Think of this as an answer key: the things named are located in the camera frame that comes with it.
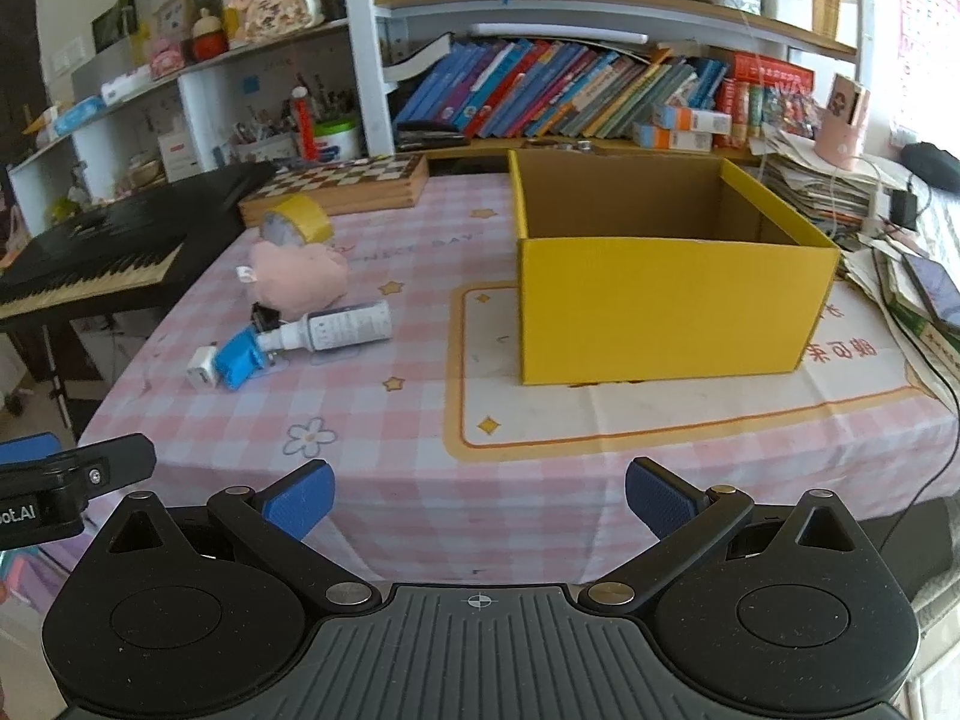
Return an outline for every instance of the yellow tape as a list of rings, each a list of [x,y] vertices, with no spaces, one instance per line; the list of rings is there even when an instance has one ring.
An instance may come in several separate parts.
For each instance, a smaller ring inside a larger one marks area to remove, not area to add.
[[[277,237],[275,231],[281,225],[295,232],[304,244],[321,244],[333,237],[330,219],[318,202],[306,194],[291,194],[268,210],[260,225],[260,234],[277,245],[290,242],[288,239],[274,240]]]

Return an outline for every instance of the plush toy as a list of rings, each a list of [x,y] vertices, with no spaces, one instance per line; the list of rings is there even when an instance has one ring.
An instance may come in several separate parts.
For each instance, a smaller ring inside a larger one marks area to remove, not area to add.
[[[251,249],[251,300],[294,322],[323,311],[347,293],[347,259],[324,244],[279,247],[258,241]]]

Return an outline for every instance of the power adapter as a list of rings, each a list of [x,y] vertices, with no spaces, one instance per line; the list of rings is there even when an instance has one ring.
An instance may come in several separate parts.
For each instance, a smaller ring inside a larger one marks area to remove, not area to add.
[[[917,232],[917,196],[912,191],[894,189],[890,196],[890,221]]]

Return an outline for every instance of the spray bottle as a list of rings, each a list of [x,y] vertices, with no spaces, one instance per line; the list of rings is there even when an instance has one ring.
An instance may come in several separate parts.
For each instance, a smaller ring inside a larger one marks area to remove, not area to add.
[[[256,342],[260,351],[310,349],[326,351],[355,343],[386,341],[394,333],[390,305],[386,300],[328,309],[306,314],[298,322],[280,325],[277,330],[260,333]]]

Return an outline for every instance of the table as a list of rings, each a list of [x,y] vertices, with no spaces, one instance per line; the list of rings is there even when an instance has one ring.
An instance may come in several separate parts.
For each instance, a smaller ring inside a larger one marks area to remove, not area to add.
[[[764,503],[833,488],[858,518],[904,507],[949,456],[949,411],[841,282],[789,375],[520,386],[511,207],[506,175],[450,176],[415,209],[335,218],[344,303],[385,296],[392,341],[300,350],[240,391],[194,391],[194,350],[248,321],[234,272],[248,231],[160,324],[83,442],[146,434],[158,465],[143,487],[167,505],[323,457],[337,502],[311,546],[370,580],[477,584],[579,583],[647,548],[623,493],[637,455]],[[960,464],[928,496],[957,488]]]

